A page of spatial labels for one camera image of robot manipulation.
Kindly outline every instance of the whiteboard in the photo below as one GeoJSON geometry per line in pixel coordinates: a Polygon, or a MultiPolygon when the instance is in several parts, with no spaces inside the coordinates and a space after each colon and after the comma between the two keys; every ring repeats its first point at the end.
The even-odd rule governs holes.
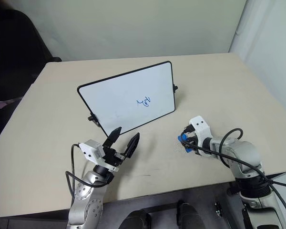
{"type": "Polygon", "coordinates": [[[121,134],[175,110],[169,61],[81,85],[78,93],[108,136],[121,134]]]}

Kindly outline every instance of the wall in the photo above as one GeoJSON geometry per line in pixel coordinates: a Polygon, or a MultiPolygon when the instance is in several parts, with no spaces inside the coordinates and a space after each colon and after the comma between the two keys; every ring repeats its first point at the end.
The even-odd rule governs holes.
{"type": "Polygon", "coordinates": [[[228,52],[245,0],[5,0],[64,61],[228,52]]]}
{"type": "Polygon", "coordinates": [[[231,52],[241,59],[286,108],[286,0],[250,0],[231,52]]]}

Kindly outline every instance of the black frame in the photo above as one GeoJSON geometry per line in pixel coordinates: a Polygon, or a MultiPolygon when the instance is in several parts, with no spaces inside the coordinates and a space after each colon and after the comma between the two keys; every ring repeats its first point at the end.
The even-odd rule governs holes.
{"type": "MultiPolygon", "coordinates": [[[[140,68],[140,69],[136,69],[136,70],[133,70],[133,71],[130,71],[130,72],[126,72],[126,73],[114,75],[114,76],[107,77],[107,78],[101,79],[101,80],[97,80],[97,81],[94,81],[94,82],[91,82],[91,83],[85,83],[85,84],[80,85],[80,86],[77,87],[77,93],[80,95],[80,97],[81,97],[82,100],[84,101],[84,103],[85,103],[86,107],[88,108],[88,110],[90,111],[91,115],[94,116],[94,117],[96,117],[96,115],[92,112],[92,110],[91,110],[90,107],[87,105],[87,103],[86,103],[86,101],[84,100],[84,98],[82,97],[82,95],[81,95],[81,93],[80,93],[80,88],[85,87],[85,86],[88,86],[88,85],[91,85],[91,84],[94,84],[94,83],[99,83],[99,82],[102,82],[102,81],[105,81],[105,80],[109,80],[109,79],[112,79],[112,78],[116,78],[116,77],[119,77],[119,76],[122,76],[122,75],[126,75],[126,74],[130,74],[130,73],[138,72],[138,71],[141,71],[141,70],[144,70],[144,69],[147,69],[147,68],[152,68],[152,67],[154,67],[154,66],[158,66],[158,65],[161,65],[161,64],[164,64],[164,63],[170,63],[170,64],[171,64],[171,72],[172,72],[172,91],[173,91],[173,95],[174,95],[174,110],[171,111],[171,112],[169,112],[169,113],[167,113],[167,114],[165,114],[165,115],[168,115],[168,114],[170,114],[170,113],[172,113],[172,112],[174,112],[174,111],[176,110],[175,93],[174,93],[174,79],[173,79],[173,65],[172,65],[172,63],[171,63],[170,61],[164,61],[164,62],[161,62],[161,63],[153,64],[153,65],[150,65],[150,66],[147,66],[147,67],[144,67],[144,68],[140,68]]],[[[99,123],[99,124],[100,124],[100,128],[103,130],[103,132],[105,133],[105,135],[108,137],[108,135],[106,134],[105,130],[103,129],[101,123],[99,123]]],[[[127,133],[127,132],[129,132],[129,131],[131,131],[131,130],[134,130],[135,128],[130,129],[130,130],[127,130],[127,131],[121,133],[121,135],[124,134],[124,133],[127,133]]]]}

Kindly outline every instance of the beige tabletop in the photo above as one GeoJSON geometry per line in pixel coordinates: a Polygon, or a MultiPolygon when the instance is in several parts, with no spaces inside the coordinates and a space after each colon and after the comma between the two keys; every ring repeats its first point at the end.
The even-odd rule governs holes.
{"type": "MultiPolygon", "coordinates": [[[[232,181],[220,161],[186,153],[177,136],[201,115],[213,135],[235,127],[262,155],[266,174],[286,171],[286,110],[231,53],[49,63],[0,135],[0,217],[70,207],[65,171],[73,143],[106,136],[87,117],[77,86],[163,61],[173,64],[176,111],[120,136],[140,142],[108,187],[105,201],[232,181]]],[[[92,169],[75,151],[75,172],[92,169]]]]}

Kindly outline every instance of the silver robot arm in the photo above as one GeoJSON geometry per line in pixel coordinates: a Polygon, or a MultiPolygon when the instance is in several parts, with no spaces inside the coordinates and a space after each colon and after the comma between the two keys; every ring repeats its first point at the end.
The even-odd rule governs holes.
{"type": "Polygon", "coordinates": [[[80,143],[79,147],[87,160],[95,164],[93,171],[88,171],[82,181],[88,185],[102,186],[91,187],[81,182],[74,192],[74,202],[69,211],[67,229],[96,229],[103,210],[103,198],[107,187],[114,178],[113,173],[119,171],[118,166],[134,153],[140,134],[137,133],[128,143],[123,154],[111,148],[117,140],[121,128],[115,129],[104,142],[89,140],[80,143]]]}
{"type": "MultiPolygon", "coordinates": [[[[223,138],[213,137],[210,127],[202,117],[191,119],[188,127],[190,127],[190,131],[181,136],[184,140],[189,139],[196,146],[219,152],[223,138]]],[[[221,153],[245,161],[264,173],[260,154],[256,147],[249,142],[228,137],[223,143],[221,153]]],[[[200,149],[196,151],[196,154],[224,160],[230,167],[244,204],[243,217],[246,228],[257,229],[262,225],[275,225],[276,227],[272,228],[286,229],[286,222],[273,190],[255,170],[233,160],[208,154],[200,149]]]]}

